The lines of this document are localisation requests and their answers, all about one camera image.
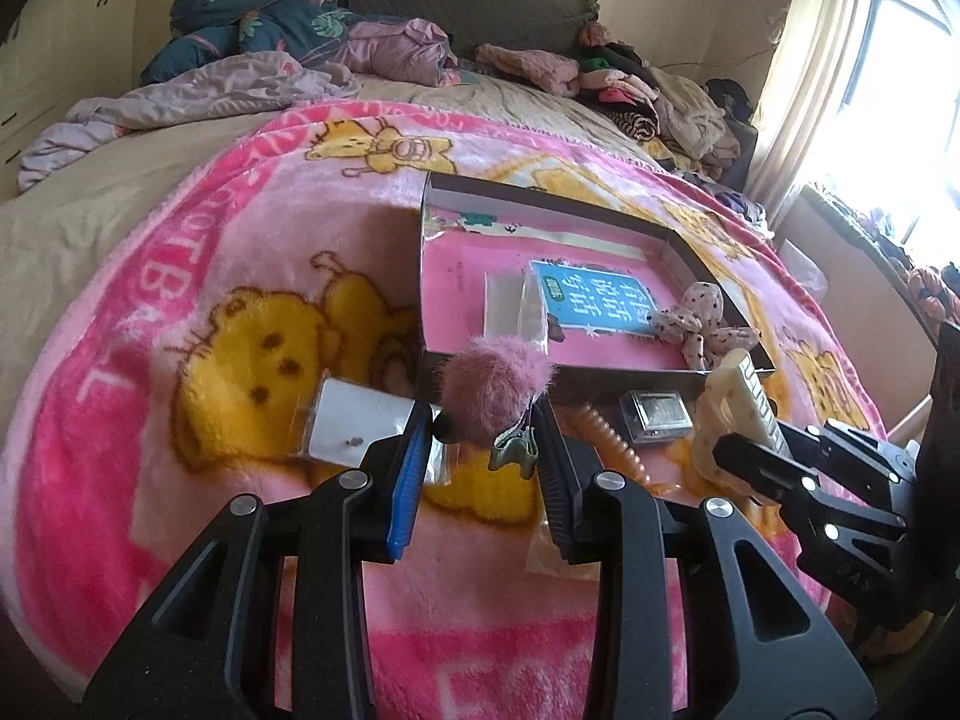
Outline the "beige bed sheet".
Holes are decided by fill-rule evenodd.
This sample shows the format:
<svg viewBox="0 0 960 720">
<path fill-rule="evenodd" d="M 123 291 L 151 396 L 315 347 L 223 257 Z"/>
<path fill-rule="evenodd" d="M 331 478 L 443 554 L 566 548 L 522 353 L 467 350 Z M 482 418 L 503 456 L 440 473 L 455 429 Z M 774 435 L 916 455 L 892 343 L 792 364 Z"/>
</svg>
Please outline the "beige bed sheet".
<svg viewBox="0 0 960 720">
<path fill-rule="evenodd" d="M 445 88 L 374 76 L 364 76 L 359 84 L 363 99 L 459 110 L 656 165 L 603 115 L 528 86 L 489 76 Z M 127 135 L 3 200 L 3 419 L 10 417 L 53 327 L 99 263 L 195 167 L 270 119 L 265 112 Z"/>
</svg>

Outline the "cream wardrobe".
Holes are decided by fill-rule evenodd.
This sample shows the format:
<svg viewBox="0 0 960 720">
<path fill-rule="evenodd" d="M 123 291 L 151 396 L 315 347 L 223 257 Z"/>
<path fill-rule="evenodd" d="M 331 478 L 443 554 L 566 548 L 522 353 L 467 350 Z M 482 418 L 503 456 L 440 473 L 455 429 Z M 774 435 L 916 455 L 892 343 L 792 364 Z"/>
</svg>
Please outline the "cream wardrobe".
<svg viewBox="0 0 960 720">
<path fill-rule="evenodd" d="M 132 86 L 137 0 L 28 0 L 2 43 L 2 197 L 26 146 L 83 98 Z"/>
</svg>

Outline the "pink cartoon fleece blanket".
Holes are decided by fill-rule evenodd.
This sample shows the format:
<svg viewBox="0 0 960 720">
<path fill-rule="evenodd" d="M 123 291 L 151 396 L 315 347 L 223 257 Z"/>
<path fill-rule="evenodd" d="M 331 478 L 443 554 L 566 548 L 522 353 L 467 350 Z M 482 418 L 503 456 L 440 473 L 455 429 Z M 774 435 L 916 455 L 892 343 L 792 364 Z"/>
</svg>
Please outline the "pink cartoon fleece blanket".
<svg viewBox="0 0 960 720">
<path fill-rule="evenodd" d="M 467 112 L 288 110 L 195 167 L 110 251 L 2 418 L 2 592 L 70 694 L 231 497 L 313 489 L 295 431 L 324 376 L 410 390 L 434 171 L 678 232 L 731 278 L 786 418 L 882 429 L 822 310 L 765 241 L 682 179 Z"/>
</svg>

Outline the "cream hair claw clip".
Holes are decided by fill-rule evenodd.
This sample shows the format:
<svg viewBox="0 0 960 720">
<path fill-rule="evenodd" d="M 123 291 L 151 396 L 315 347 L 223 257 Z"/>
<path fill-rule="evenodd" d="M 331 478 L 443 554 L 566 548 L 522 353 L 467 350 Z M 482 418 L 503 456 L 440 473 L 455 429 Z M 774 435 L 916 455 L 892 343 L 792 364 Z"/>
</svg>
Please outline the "cream hair claw clip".
<svg viewBox="0 0 960 720">
<path fill-rule="evenodd" d="M 752 488 L 740 476 L 723 470 L 713 455 L 718 440 L 727 434 L 740 434 L 785 457 L 793 456 L 752 356 L 740 348 L 729 351 L 704 379 L 693 415 L 692 465 L 708 483 L 750 496 Z"/>
</svg>

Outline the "black shallow cardboard box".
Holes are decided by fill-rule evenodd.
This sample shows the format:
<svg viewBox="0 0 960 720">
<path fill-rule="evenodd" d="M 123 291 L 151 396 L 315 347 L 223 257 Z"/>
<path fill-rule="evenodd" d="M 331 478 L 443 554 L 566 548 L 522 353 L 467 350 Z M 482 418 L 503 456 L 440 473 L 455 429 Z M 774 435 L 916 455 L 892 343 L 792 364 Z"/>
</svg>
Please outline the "black shallow cardboard box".
<svg viewBox="0 0 960 720">
<path fill-rule="evenodd" d="M 652 314 L 708 281 L 731 288 L 677 232 L 534 187 L 431 174 L 420 210 L 416 387 L 472 338 L 539 343 L 555 403 L 613 405 L 631 390 L 695 401 L 706 376 L 654 335 Z"/>
</svg>

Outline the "pink fluffy pompom clip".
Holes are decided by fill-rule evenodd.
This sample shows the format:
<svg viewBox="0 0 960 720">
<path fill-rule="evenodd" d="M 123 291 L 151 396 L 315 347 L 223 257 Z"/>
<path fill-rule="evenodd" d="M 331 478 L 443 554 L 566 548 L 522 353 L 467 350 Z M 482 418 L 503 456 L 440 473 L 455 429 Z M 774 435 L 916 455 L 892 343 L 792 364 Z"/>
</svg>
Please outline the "pink fluffy pompom clip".
<svg viewBox="0 0 960 720">
<path fill-rule="evenodd" d="M 516 335 L 472 338 L 439 369 L 434 437 L 488 450 L 492 472 L 516 465 L 521 478 L 532 478 L 540 455 L 532 410 L 552 377 L 547 353 L 532 341 Z"/>
</svg>

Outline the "pink crumpled garment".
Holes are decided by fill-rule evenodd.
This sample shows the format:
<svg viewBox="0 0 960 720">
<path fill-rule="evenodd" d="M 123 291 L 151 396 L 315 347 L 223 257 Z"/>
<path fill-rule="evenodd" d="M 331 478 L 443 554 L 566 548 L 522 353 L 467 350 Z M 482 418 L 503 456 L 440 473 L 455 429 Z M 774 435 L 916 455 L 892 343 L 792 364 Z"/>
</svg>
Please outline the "pink crumpled garment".
<svg viewBox="0 0 960 720">
<path fill-rule="evenodd" d="M 359 75 L 441 88 L 460 83 L 449 36 L 433 21 L 361 20 L 348 28 L 334 62 Z"/>
</svg>

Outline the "pile of mixed clothes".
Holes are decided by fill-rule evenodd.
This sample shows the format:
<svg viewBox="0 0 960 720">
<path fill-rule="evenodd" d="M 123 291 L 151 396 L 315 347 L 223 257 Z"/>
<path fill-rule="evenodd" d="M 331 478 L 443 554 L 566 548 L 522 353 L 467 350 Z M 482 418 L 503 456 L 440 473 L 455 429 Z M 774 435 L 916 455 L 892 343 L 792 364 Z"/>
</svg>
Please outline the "pile of mixed clothes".
<svg viewBox="0 0 960 720">
<path fill-rule="evenodd" d="M 697 83 L 654 67 L 601 21 L 578 32 L 579 101 L 665 169 L 740 190 L 757 148 L 754 105 L 731 78 Z"/>
</svg>

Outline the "dark floral quilt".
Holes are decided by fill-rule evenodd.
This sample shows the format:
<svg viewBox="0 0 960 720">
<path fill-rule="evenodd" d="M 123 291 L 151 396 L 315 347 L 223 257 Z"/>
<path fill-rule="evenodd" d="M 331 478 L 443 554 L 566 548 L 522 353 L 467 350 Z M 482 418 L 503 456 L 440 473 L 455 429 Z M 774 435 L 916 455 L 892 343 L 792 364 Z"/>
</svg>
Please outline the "dark floral quilt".
<svg viewBox="0 0 960 720">
<path fill-rule="evenodd" d="M 348 0 L 174 0 L 171 41 L 140 73 L 143 86 L 167 82 L 231 55 L 279 50 L 308 68 L 334 60 L 361 15 Z"/>
</svg>

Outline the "cream curtain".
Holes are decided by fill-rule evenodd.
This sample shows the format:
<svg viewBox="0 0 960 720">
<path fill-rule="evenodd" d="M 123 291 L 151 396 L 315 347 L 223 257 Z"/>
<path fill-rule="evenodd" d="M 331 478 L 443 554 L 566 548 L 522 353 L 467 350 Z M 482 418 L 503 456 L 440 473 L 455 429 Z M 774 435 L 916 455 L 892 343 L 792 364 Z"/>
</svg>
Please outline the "cream curtain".
<svg viewBox="0 0 960 720">
<path fill-rule="evenodd" d="M 745 193 L 778 226 L 793 204 L 815 135 L 835 114 L 864 0 L 791 0 L 758 99 L 758 142 Z"/>
</svg>

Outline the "white earring card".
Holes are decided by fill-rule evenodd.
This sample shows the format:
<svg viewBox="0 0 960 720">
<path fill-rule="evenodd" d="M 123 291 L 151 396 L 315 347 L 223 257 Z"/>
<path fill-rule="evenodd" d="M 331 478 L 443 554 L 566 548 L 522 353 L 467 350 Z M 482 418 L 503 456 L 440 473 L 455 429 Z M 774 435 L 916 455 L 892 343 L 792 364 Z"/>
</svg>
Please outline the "white earring card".
<svg viewBox="0 0 960 720">
<path fill-rule="evenodd" d="M 402 436 L 413 405 L 411 398 L 324 377 L 314 398 L 298 408 L 304 426 L 296 428 L 295 436 L 309 486 L 358 470 L 371 445 Z"/>
</svg>

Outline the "pink folded clothing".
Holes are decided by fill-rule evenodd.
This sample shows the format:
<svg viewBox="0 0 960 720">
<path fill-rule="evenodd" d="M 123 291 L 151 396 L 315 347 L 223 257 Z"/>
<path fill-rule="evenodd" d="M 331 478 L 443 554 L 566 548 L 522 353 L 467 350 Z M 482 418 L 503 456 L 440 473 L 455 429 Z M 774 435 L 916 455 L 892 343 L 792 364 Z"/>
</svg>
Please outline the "pink folded clothing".
<svg viewBox="0 0 960 720">
<path fill-rule="evenodd" d="M 475 60 L 508 75 L 524 78 L 553 96 L 576 98 L 579 94 L 578 62 L 564 55 L 539 49 L 506 49 L 482 44 L 475 49 Z"/>
</svg>

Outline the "polka dot bow clip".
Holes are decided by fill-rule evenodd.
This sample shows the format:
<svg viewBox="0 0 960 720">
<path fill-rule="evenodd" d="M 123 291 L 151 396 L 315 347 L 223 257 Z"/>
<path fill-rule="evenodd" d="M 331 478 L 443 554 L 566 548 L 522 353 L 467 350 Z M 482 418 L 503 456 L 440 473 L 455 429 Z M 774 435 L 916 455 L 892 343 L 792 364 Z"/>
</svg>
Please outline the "polka dot bow clip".
<svg viewBox="0 0 960 720">
<path fill-rule="evenodd" d="M 724 309 L 726 298 L 716 283 L 695 281 L 677 304 L 654 310 L 649 321 L 654 337 L 680 349 L 688 369 L 713 371 L 727 353 L 750 353 L 760 343 L 755 328 L 727 325 Z"/>
</svg>

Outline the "pink book blue label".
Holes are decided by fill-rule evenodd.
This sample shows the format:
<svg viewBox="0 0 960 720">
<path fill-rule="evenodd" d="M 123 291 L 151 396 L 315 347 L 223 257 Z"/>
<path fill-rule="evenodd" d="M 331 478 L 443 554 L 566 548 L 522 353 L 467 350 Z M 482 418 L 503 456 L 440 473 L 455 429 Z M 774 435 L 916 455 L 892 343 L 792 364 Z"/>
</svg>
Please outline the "pink book blue label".
<svg viewBox="0 0 960 720">
<path fill-rule="evenodd" d="M 425 348 L 454 355 L 483 337 L 485 275 L 523 268 L 544 293 L 555 366 L 685 369 L 680 349 L 654 337 L 649 321 L 679 302 L 686 283 L 661 239 L 581 220 L 521 223 L 434 205 L 421 226 Z"/>
</svg>

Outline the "clear bagged earring card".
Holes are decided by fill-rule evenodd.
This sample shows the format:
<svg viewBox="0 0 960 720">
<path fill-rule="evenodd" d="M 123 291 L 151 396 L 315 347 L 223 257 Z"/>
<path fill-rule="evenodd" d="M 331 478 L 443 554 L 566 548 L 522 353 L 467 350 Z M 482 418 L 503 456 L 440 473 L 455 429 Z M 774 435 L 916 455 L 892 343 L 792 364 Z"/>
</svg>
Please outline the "clear bagged earring card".
<svg viewBox="0 0 960 720">
<path fill-rule="evenodd" d="M 482 335 L 517 337 L 548 351 L 547 305 L 534 271 L 523 268 L 485 275 Z"/>
</svg>

